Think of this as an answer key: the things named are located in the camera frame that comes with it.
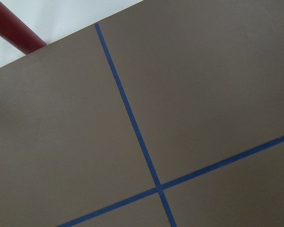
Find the red cylinder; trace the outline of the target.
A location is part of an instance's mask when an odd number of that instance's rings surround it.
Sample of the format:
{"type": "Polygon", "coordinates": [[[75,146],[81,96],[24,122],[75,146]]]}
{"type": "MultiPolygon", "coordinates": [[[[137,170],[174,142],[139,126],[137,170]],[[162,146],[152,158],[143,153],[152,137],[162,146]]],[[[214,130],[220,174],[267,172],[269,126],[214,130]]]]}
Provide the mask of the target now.
{"type": "Polygon", "coordinates": [[[0,1],[0,37],[27,55],[46,43],[0,1]]]}

